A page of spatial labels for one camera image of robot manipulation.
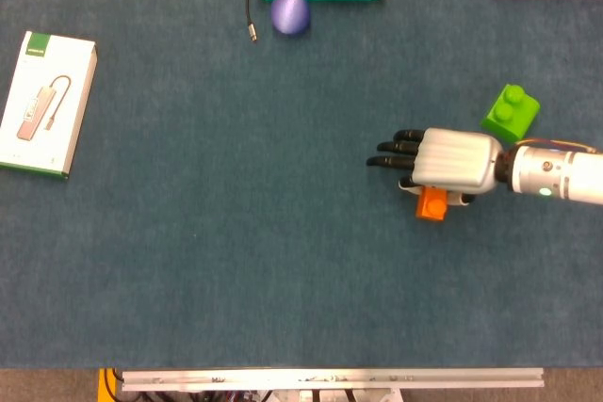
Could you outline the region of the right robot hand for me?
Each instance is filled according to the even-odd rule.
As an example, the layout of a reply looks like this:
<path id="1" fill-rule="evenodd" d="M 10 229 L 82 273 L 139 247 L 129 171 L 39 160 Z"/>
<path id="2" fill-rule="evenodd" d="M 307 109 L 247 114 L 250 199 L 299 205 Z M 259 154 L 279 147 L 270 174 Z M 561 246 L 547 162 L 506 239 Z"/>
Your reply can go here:
<path id="1" fill-rule="evenodd" d="M 366 165 L 400 170 L 401 191 L 419 195 L 425 188 L 447 192 L 448 204 L 466 206 L 497 183 L 505 150 L 482 133 L 443 128 L 402 129 L 377 146 Z"/>

